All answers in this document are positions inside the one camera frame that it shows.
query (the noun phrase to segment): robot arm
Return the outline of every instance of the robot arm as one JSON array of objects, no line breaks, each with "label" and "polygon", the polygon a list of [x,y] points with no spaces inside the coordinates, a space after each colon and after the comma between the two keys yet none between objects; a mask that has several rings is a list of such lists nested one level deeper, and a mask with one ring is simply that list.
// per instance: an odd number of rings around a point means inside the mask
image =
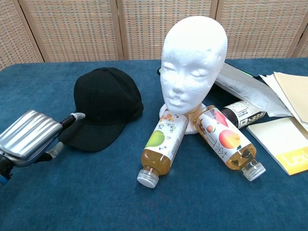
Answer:
[{"label": "robot arm", "polygon": [[0,134],[0,188],[11,178],[13,167],[25,167],[40,161],[49,161],[63,149],[59,142],[47,152],[45,150],[75,121],[85,114],[72,113],[61,122],[29,110]]}]

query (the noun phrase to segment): table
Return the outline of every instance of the table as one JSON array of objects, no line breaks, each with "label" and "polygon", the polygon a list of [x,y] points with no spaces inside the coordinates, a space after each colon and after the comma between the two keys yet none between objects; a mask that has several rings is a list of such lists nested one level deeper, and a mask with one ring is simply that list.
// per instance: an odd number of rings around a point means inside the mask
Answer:
[{"label": "table", "polygon": [[[254,76],[273,71],[308,76],[308,58],[226,62]],[[66,146],[50,162],[15,168],[0,192],[1,231],[308,230],[308,172],[288,176],[245,128],[267,169],[255,181],[228,169],[195,134],[184,137],[155,189],[137,182],[142,150],[164,103],[159,60],[12,65],[0,72],[0,131],[28,109],[61,121],[75,111],[76,79],[104,66],[135,80],[143,115],[100,152]],[[214,85],[204,104],[219,108],[237,100]]]}]

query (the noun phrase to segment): plastic bottle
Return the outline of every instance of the plastic bottle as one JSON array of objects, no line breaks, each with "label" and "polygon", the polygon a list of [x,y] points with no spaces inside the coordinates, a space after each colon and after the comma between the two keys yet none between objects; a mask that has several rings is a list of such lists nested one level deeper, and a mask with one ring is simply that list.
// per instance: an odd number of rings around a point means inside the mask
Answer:
[{"label": "plastic bottle", "polygon": [[215,106],[197,113],[193,124],[230,169],[241,170],[249,181],[265,172],[262,164],[255,160],[254,145]]},{"label": "plastic bottle", "polygon": [[220,109],[220,111],[238,128],[242,128],[265,115],[257,107],[246,101],[238,101]]},{"label": "plastic bottle", "polygon": [[187,125],[186,115],[165,110],[142,152],[143,169],[137,176],[139,183],[154,188],[158,177],[169,172]]}]

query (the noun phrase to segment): mannequin nose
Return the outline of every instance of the mannequin nose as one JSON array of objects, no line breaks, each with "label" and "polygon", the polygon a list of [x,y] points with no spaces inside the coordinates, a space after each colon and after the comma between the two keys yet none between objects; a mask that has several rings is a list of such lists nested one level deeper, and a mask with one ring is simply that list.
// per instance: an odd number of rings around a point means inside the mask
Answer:
[{"label": "mannequin nose", "polygon": [[182,93],[184,92],[184,74],[179,74],[174,82],[173,91]]}]

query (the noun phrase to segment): bottle label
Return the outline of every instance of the bottle label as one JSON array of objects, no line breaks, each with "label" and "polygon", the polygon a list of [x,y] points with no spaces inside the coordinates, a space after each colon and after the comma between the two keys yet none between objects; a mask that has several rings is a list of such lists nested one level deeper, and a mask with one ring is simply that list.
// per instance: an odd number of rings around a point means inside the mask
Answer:
[{"label": "bottle label", "polygon": [[251,144],[217,108],[201,114],[196,125],[206,142],[225,163],[238,150]]},{"label": "bottle label", "polygon": [[265,115],[265,112],[261,112],[257,107],[246,101],[239,101],[230,104],[225,108],[234,112],[237,121],[239,121],[238,128],[242,128]]},{"label": "bottle label", "polygon": [[172,164],[187,125],[188,120],[184,115],[165,110],[144,149],[165,155]]}]

